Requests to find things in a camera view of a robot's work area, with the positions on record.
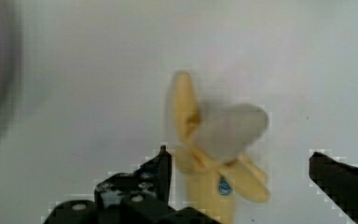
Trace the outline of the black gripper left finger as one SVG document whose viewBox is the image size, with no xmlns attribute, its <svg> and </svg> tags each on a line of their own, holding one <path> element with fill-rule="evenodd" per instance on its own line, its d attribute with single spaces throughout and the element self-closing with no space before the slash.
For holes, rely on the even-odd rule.
<svg viewBox="0 0 358 224">
<path fill-rule="evenodd" d="M 131 173 L 99 183 L 94 199 L 60 203 L 43 224 L 220 224 L 192 207 L 169 206 L 172 155 L 165 146 Z"/>
</svg>

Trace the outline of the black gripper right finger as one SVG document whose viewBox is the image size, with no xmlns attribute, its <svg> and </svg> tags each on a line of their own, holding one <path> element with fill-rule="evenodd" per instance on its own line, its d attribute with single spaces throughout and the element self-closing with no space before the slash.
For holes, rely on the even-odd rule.
<svg viewBox="0 0 358 224">
<path fill-rule="evenodd" d="M 309 158 L 309 176 L 345 215 L 358 224 L 358 167 L 314 152 Z"/>
</svg>

